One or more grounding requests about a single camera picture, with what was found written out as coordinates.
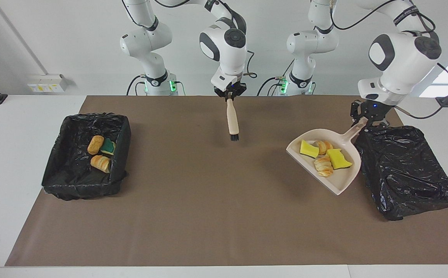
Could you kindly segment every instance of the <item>green sponge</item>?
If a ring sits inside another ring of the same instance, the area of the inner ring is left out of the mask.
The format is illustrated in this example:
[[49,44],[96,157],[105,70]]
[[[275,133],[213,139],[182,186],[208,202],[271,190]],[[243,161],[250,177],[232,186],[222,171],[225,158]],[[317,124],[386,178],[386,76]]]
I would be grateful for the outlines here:
[[112,142],[109,138],[105,138],[104,144],[100,148],[100,152],[114,155],[115,149],[116,149],[116,143]]
[[308,144],[308,142],[306,142],[305,140],[301,141],[300,154],[317,158],[319,152],[320,150],[318,147]]

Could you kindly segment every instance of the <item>black garbage bag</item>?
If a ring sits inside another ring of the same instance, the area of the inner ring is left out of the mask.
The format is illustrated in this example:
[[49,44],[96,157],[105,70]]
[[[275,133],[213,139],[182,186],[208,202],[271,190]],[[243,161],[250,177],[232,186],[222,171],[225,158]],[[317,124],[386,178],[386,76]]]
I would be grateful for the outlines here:
[[448,207],[448,177],[419,129],[363,131],[355,146],[366,186],[387,220]]
[[[87,152],[93,136],[116,142],[110,173],[90,166]],[[69,201],[117,194],[126,176],[125,167],[131,141],[126,116],[112,113],[67,116],[49,156],[42,180],[46,193]]]

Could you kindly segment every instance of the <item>wall socket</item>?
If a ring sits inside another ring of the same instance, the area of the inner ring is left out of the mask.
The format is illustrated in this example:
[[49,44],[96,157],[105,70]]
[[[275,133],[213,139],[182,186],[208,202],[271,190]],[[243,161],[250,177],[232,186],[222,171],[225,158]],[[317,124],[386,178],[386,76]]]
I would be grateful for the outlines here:
[[28,87],[33,93],[64,93],[68,87],[62,74],[31,76]]

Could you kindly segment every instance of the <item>brown tabletop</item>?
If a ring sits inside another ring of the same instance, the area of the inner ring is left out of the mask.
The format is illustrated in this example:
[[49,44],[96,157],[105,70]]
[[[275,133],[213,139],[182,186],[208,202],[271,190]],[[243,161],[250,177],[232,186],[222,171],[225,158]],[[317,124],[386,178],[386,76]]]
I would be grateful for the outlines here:
[[388,222],[361,174],[335,196],[287,155],[347,130],[353,100],[239,97],[231,142],[222,98],[87,97],[81,113],[129,118],[129,176],[113,197],[41,192],[6,266],[448,264],[448,209]]

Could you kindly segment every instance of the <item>beige dustpan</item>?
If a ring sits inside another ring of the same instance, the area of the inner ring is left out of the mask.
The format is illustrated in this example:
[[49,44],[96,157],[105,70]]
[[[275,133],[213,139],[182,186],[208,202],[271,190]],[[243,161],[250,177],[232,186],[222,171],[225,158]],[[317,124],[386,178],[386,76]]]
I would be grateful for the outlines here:
[[[359,123],[351,127],[344,134],[338,134],[326,129],[310,130],[294,139],[291,144],[289,144],[286,151],[326,188],[330,189],[335,195],[339,195],[351,184],[361,167],[361,158],[358,150],[353,143],[351,143],[351,140],[365,127],[367,121],[366,118],[361,118]],[[352,162],[353,165],[346,169],[335,170],[332,176],[328,178],[320,176],[315,169],[315,159],[300,154],[302,140],[305,140],[310,144],[319,140],[329,141],[333,144],[334,148],[340,148],[344,157],[346,157],[346,160]]]

